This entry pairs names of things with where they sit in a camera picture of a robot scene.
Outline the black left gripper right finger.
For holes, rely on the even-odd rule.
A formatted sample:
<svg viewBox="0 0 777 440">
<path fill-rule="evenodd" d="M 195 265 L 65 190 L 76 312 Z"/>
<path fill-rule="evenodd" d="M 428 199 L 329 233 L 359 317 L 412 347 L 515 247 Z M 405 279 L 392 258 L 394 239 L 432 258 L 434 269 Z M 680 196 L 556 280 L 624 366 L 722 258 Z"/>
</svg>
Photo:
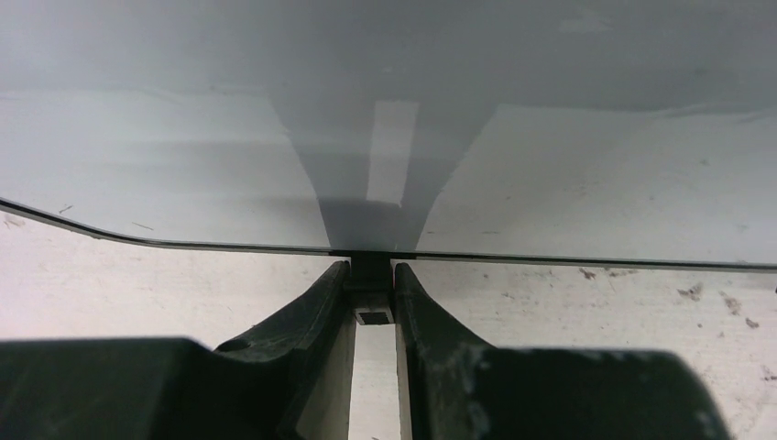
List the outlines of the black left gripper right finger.
<svg viewBox="0 0 777 440">
<path fill-rule="evenodd" d="M 489 344 L 395 268 L 409 439 L 727 439 L 702 381 L 664 351 Z"/>
</svg>

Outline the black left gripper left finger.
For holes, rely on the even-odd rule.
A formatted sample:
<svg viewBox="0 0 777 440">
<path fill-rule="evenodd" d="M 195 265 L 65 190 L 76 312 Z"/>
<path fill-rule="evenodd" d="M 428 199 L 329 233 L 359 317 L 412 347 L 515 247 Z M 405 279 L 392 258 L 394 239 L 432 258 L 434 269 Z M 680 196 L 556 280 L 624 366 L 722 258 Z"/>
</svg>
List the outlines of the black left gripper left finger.
<svg viewBox="0 0 777 440">
<path fill-rule="evenodd" d="M 4 439 L 298 439 L 328 360 L 354 334 L 333 263 L 300 297 L 215 349 L 186 337 L 1 345 Z"/>
</svg>

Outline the black framed small whiteboard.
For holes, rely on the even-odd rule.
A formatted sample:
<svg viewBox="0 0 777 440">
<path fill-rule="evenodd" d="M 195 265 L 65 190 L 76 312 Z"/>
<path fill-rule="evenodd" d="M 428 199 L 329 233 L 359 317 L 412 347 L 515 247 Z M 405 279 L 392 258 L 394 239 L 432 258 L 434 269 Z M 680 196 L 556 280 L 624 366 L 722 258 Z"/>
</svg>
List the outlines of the black framed small whiteboard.
<svg viewBox="0 0 777 440">
<path fill-rule="evenodd" d="M 773 1 L 4 1 L 1 207 L 159 248 L 776 268 Z"/>
</svg>

